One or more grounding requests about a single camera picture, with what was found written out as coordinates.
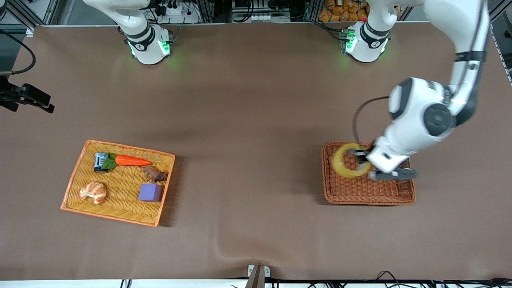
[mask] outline can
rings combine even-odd
[[[101,166],[106,159],[109,158],[109,154],[105,152],[96,153],[96,159],[94,160],[94,172],[96,173],[106,173],[108,169],[102,169]]]

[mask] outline yellow ring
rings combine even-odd
[[[343,154],[345,154],[349,149],[358,149],[358,150],[364,150],[359,144],[357,143],[348,143],[343,145],[336,153],[334,153],[334,156],[332,158],[332,165],[334,166],[334,170],[343,178],[355,178],[359,176],[363,176],[370,170],[370,163],[365,162],[363,164],[359,165],[358,170],[350,170],[343,164]]]

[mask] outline toy carrot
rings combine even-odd
[[[149,165],[151,162],[148,160],[144,160],[137,157],[127,156],[127,155],[114,155],[109,154],[109,158],[105,159],[103,164],[101,165],[102,169],[113,169],[117,165],[121,166],[145,166]]]

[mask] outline purple cube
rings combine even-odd
[[[162,186],[157,184],[142,184],[140,186],[139,200],[146,202],[160,202],[162,199]]]

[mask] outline brown table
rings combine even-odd
[[[115,28],[38,27],[36,66],[11,80],[56,108],[0,109],[0,279],[224,278],[251,263],[276,278],[512,276],[512,90],[492,42],[475,117],[412,157],[412,206],[325,201],[321,145],[353,140],[360,103],[408,76],[449,80],[441,32],[392,36],[362,64],[310,24],[185,27],[172,58],[144,66]],[[389,122],[371,104],[362,140]],[[87,139],[179,156],[164,227],[59,209]]]

